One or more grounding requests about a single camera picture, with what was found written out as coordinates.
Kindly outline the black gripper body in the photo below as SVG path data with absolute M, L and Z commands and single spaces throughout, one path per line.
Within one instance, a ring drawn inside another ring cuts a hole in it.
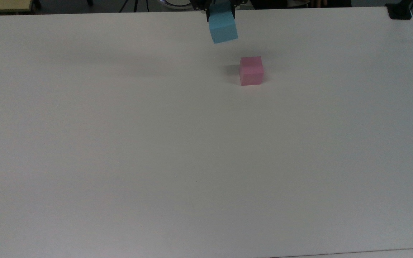
M 247 4 L 248 0 L 191 0 L 190 3 L 194 10 L 207 11 L 216 4 L 230 4 L 233 8 Z

